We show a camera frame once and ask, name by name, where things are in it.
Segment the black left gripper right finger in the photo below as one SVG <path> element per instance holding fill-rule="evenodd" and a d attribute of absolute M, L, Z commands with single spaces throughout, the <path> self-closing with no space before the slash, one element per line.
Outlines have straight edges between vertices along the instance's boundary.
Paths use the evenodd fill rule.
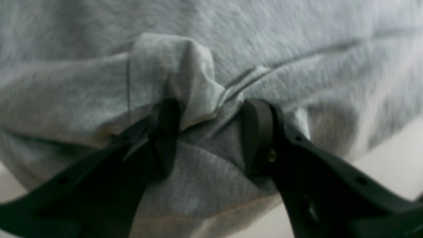
<path fill-rule="evenodd" d="M 245 172 L 273 181 L 295 238 L 422 237 L 422 203 L 317 148 L 267 101 L 246 99 L 240 114 Z"/>

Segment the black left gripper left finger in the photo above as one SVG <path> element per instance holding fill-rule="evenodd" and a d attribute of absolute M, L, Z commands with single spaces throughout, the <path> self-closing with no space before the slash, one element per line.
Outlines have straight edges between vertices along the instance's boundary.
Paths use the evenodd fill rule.
<path fill-rule="evenodd" d="M 148 186 L 173 168 L 180 110 L 156 104 L 104 149 L 1 205 L 1 229 L 22 238 L 128 238 Z"/>

